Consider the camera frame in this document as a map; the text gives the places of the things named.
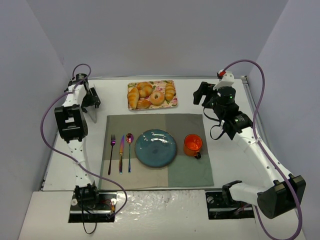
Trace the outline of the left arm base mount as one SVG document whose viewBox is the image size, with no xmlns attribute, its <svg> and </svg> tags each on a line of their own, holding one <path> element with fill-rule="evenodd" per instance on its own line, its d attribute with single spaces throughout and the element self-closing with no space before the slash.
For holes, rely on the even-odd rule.
<svg viewBox="0 0 320 240">
<path fill-rule="evenodd" d="M 76 187 L 70 202 L 69 223 L 113 223 L 117 193 L 95 186 Z"/>
</svg>

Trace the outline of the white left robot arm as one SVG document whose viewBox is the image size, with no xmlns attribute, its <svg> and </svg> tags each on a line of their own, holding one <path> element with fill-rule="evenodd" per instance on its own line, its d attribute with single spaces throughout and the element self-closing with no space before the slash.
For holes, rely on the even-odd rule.
<svg viewBox="0 0 320 240">
<path fill-rule="evenodd" d="M 84 73 L 76 74 L 68 83 L 67 95 L 62 106 L 54 109 L 54 115 L 60 137 L 67 143 L 73 162 L 77 202 L 95 204 L 98 201 L 98 189 L 92 175 L 83 170 L 89 170 L 86 151 L 86 136 L 88 125 L 84 114 L 88 113 L 93 123 L 97 122 L 96 109 L 101 100 L 94 87 L 89 86 Z"/>
</svg>

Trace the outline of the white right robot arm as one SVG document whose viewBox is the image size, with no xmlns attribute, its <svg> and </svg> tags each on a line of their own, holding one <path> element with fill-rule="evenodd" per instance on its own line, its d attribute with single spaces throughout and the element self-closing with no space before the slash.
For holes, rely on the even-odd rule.
<svg viewBox="0 0 320 240">
<path fill-rule="evenodd" d="M 273 154 L 265 143 L 254 135 L 253 122 L 235 103 L 236 90 L 232 86 L 217 88 L 215 84 L 201 82 L 193 93 L 193 103 L 212 109 L 218 126 L 246 154 L 263 180 L 257 187 L 235 180 L 223 185 L 222 195 L 227 205 L 245 202 L 257 206 L 268 218 L 274 219 L 296 208 L 293 194 L 302 201 L 306 181 L 293 175 L 277 159 L 269 160 Z"/>
</svg>

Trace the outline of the long croissant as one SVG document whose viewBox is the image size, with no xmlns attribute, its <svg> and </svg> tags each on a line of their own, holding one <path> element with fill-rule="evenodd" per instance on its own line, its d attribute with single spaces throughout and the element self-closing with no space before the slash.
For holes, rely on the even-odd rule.
<svg viewBox="0 0 320 240">
<path fill-rule="evenodd" d="M 136 87 L 133 87 L 127 94 L 128 104 L 132 110 L 135 110 L 137 108 L 139 99 L 140 99 L 139 90 Z"/>
</svg>

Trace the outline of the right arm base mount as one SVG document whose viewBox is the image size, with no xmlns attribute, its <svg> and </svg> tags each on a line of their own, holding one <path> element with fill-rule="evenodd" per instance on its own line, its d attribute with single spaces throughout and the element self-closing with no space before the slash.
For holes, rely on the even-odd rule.
<svg viewBox="0 0 320 240">
<path fill-rule="evenodd" d="M 206 189 L 204 192 L 209 220 L 241 220 L 255 218 L 251 204 L 243 201 L 227 203 L 222 188 Z"/>
</svg>

